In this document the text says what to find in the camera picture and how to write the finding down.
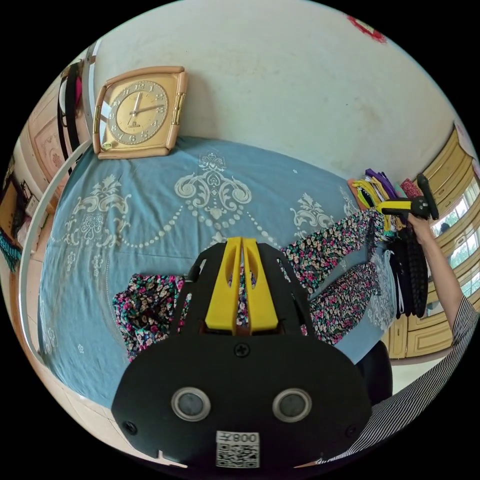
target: blue bed sheet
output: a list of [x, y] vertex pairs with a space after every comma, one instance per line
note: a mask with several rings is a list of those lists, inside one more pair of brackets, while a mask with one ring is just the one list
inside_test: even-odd
[[[169, 156], [138, 160], [99, 160], [90, 148], [61, 196], [45, 251], [38, 300], [45, 364], [109, 408], [128, 365], [112, 299], [133, 274], [184, 275], [227, 237], [280, 247], [356, 210], [342, 178], [251, 146], [185, 137]], [[352, 253], [322, 287], [364, 261], [364, 251]], [[354, 363], [381, 338], [390, 307], [386, 296], [372, 299], [337, 344]]]

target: purple cloth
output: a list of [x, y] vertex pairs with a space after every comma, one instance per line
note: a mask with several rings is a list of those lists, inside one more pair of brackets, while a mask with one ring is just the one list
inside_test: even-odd
[[385, 193], [388, 195], [390, 200], [395, 200], [398, 198], [397, 192], [395, 191], [393, 185], [383, 172], [375, 173], [371, 168], [369, 168], [368, 170], [365, 170], [365, 175], [377, 179], [381, 183], [381, 186], [385, 190]]

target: handle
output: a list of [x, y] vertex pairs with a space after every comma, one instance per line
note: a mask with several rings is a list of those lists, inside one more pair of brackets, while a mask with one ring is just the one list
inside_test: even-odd
[[18, 307], [20, 313], [20, 323], [21, 330], [23, 332], [23, 338], [28, 346], [28, 349], [32, 355], [38, 360], [42, 365], [45, 365], [42, 357], [39, 355], [37, 350], [32, 343], [32, 337], [30, 336], [30, 327], [29, 327], [29, 316], [27, 312], [27, 277], [30, 263], [30, 256], [32, 252], [32, 245], [37, 234], [37, 230], [40, 226], [42, 216], [52, 199], [55, 190], [60, 185], [65, 175], [72, 168], [75, 163], [80, 159], [80, 157], [85, 153], [87, 148], [92, 144], [91, 140], [83, 142], [78, 146], [75, 151], [67, 158], [66, 162], [58, 169], [57, 173], [52, 178], [45, 192], [41, 196], [38, 206], [36, 207], [35, 213], [31, 218], [30, 226], [25, 238], [25, 244], [23, 245], [23, 252], [20, 259], [20, 270], [19, 270], [19, 280], [18, 280]]
[[416, 178], [416, 183], [418, 188], [420, 188], [423, 196], [425, 197], [426, 202], [428, 203], [428, 209], [430, 210], [430, 215], [433, 220], [439, 219], [439, 209], [437, 208], [437, 204], [435, 203], [434, 196], [432, 195], [432, 191], [430, 190], [429, 181], [427, 177], [420, 173]]

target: striped shirt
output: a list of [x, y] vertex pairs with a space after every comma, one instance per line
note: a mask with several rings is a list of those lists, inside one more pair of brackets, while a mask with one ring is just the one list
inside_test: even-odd
[[451, 352], [428, 372], [395, 395], [372, 407], [370, 420], [356, 442], [344, 453], [317, 465], [343, 459], [386, 440], [420, 415], [437, 396], [459, 364], [474, 334], [480, 314], [463, 297], [453, 324]]

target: hand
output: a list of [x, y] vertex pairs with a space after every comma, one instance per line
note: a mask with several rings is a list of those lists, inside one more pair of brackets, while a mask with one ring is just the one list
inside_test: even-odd
[[159, 105], [154, 105], [154, 106], [148, 106], [146, 108], [140, 108], [140, 110], [133, 110], [130, 112], [130, 115], [136, 115], [136, 114], [139, 114], [141, 112], [146, 112], [148, 110], [153, 110], [153, 109], [157, 109], [159, 108]]
[[133, 115], [133, 116], [135, 116], [135, 115], [138, 113], [138, 112], [137, 112], [137, 109], [138, 109], [138, 107], [139, 107], [139, 103], [140, 103], [140, 98], [141, 98], [141, 96], [142, 96], [142, 92], [139, 91], [139, 92], [138, 92], [138, 96], [137, 96], [136, 101], [135, 101], [135, 105], [133, 106], [133, 111], [130, 112], [130, 114]]
[[420, 245], [425, 245], [428, 242], [434, 241], [435, 237], [428, 220], [418, 218], [411, 213], [408, 214], [408, 222], [415, 231], [416, 239]]

